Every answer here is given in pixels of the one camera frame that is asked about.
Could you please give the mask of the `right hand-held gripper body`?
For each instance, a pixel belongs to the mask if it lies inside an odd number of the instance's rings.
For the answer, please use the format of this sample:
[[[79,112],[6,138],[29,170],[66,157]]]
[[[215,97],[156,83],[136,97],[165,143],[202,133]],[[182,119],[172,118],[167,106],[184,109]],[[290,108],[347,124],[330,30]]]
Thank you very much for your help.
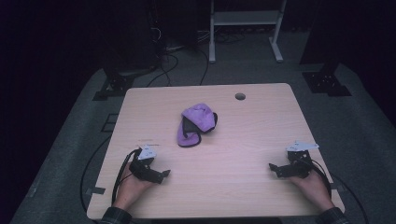
[[[287,159],[290,163],[277,167],[276,175],[278,177],[299,176],[306,178],[314,167],[309,150],[318,148],[319,145],[316,143],[295,141],[286,147]]]

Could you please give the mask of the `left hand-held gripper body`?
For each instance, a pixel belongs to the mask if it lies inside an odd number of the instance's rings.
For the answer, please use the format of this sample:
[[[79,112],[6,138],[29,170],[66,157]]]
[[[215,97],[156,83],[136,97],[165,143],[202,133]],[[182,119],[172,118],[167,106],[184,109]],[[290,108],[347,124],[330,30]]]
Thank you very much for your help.
[[[129,166],[129,170],[140,180],[152,183],[162,183],[164,172],[160,173],[150,168],[155,157],[156,152],[149,145],[143,145],[133,151],[133,160]]]

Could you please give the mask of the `purple and black cloth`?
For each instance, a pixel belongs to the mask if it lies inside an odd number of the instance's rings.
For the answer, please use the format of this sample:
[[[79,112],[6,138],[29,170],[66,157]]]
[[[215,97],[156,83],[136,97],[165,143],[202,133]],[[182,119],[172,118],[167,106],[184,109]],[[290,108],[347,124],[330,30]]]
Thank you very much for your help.
[[[193,105],[181,113],[177,130],[180,147],[195,147],[202,141],[202,133],[212,132],[218,123],[218,115],[206,104]]]

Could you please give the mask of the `person's left hand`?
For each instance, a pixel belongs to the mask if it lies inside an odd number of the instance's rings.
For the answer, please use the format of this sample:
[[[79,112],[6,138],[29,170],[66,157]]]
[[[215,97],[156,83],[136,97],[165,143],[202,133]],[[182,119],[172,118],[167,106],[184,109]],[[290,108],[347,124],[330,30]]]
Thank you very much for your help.
[[[112,206],[124,211],[129,211],[139,197],[147,189],[154,186],[152,182],[136,178],[129,170],[129,166],[124,168],[121,179],[116,200]]]

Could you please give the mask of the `person's right hand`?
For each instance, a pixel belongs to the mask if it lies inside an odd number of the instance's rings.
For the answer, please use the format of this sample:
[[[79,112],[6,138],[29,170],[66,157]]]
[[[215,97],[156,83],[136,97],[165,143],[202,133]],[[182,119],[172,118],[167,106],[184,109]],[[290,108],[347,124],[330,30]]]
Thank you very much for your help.
[[[306,178],[297,176],[289,177],[289,181],[301,191],[305,198],[311,202],[320,213],[334,208],[331,196],[321,176],[317,172],[311,171]]]

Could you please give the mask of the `black stand base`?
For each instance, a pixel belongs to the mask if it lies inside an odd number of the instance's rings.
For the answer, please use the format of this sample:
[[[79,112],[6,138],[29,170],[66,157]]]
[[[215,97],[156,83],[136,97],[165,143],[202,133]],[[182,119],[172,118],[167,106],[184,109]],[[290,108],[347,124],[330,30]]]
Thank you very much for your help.
[[[317,72],[303,72],[303,77],[313,93],[326,93],[331,97],[350,96],[351,93],[335,76],[339,62],[327,62]]]
[[[115,65],[105,63],[103,71],[106,79],[102,88],[93,96],[94,101],[105,101],[109,97],[121,97],[132,88],[138,77],[147,75],[157,69],[157,65],[140,67],[134,65]]]

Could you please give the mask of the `white metal stand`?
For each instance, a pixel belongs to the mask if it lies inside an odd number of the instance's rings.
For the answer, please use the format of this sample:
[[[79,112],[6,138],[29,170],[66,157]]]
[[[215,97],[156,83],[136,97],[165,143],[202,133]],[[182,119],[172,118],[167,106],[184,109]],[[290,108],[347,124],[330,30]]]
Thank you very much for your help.
[[[274,25],[273,35],[268,38],[277,63],[284,61],[277,44],[288,0],[281,0],[279,9],[261,11],[216,11],[215,0],[210,3],[208,61],[216,61],[215,28],[217,26]]]

